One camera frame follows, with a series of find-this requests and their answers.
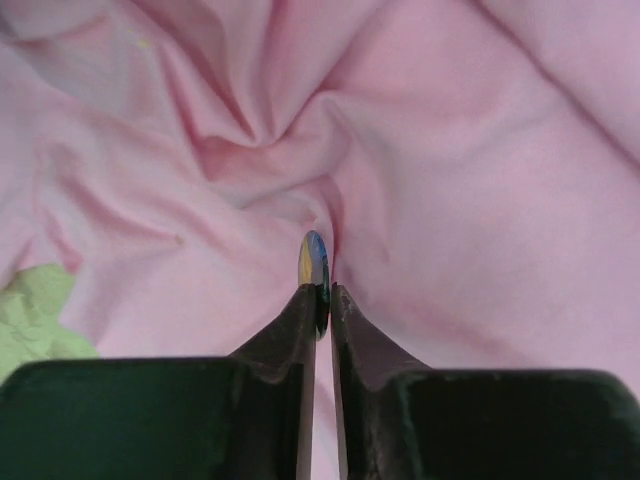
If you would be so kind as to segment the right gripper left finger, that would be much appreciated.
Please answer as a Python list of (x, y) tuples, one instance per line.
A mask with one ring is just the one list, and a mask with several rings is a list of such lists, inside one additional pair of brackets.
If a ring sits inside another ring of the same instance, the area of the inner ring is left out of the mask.
[(318, 290), (224, 357), (57, 360), (1, 387), (5, 479), (307, 479)]

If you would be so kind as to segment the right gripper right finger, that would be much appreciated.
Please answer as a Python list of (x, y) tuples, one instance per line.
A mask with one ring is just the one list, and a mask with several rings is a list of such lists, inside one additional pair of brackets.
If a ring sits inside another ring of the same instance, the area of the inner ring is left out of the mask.
[(345, 479), (635, 479), (639, 403), (597, 370), (437, 369), (341, 285), (331, 340)]

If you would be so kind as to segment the pink t-shirt garment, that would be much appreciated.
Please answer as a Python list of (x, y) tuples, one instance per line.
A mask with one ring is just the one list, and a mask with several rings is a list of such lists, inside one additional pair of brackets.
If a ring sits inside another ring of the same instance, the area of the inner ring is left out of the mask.
[(330, 270), (437, 369), (597, 370), (639, 403), (635, 1), (5, 1), (1, 280), (56, 263), (94, 359), (224, 357)]

